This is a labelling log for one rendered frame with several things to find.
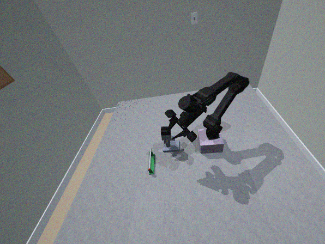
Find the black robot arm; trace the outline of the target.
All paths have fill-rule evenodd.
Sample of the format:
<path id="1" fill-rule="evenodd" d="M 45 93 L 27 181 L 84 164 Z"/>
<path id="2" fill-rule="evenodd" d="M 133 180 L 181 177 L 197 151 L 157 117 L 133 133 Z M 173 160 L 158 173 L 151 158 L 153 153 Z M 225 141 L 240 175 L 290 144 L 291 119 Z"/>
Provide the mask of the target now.
<path id="1" fill-rule="evenodd" d="M 219 133 L 222 130 L 221 117 L 236 97 L 237 94 L 241 93 L 249 85 L 249 79 L 240 76 L 236 73 L 229 72 L 225 77 L 217 81 L 210 87 L 204 87 L 193 95 L 188 94 L 182 97 L 178 106 L 189 113 L 193 118 L 197 119 L 203 112 L 207 112 L 207 107 L 212 104 L 216 96 L 228 87 L 228 91 L 217 106 L 213 114 L 207 115 L 203 121 L 203 126 L 206 127 L 206 135 L 209 140 L 217 139 Z"/>

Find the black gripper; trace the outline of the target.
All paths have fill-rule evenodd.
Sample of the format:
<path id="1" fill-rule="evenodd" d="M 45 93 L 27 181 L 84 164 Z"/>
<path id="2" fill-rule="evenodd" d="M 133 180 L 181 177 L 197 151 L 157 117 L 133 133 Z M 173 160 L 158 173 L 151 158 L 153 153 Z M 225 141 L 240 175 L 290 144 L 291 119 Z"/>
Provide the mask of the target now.
<path id="1" fill-rule="evenodd" d="M 178 135 L 176 135 L 175 137 L 172 138 L 175 139 L 177 137 L 185 137 L 187 136 L 188 140 L 193 142 L 196 138 L 197 138 L 197 135 L 193 132 L 193 131 L 189 131 L 187 129 L 187 127 L 193 122 L 195 121 L 196 119 L 193 118 L 189 113 L 185 112 L 179 119 L 176 117 L 176 113 L 172 110 L 172 109 L 169 109 L 165 112 L 165 115 L 168 117 L 168 118 L 171 118 L 169 120 L 170 124 L 169 124 L 169 127 L 167 129 L 167 132 L 166 134 L 173 128 L 173 126 L 177 123 L 182 129 L 183 131 L 180 132 Z"/>

